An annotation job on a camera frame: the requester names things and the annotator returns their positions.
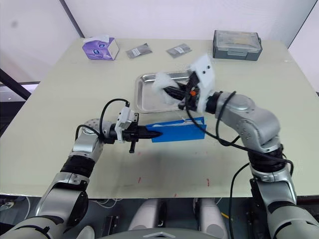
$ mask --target stainless steel tray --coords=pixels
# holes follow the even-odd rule
[[[181,83],[188,81],[187,72],[172,72],[168,75]],[[177,104],[168,105],[163,103],[162,99],[152,92],[152,84],[155,81],[155,74],[141,75],[135,82],[135,105],[140,113],[154,113],[178,110]]]

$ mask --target gray box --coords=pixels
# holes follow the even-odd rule
[[[257,61],[262,50],[256,32],[215,30],[214,58]]]

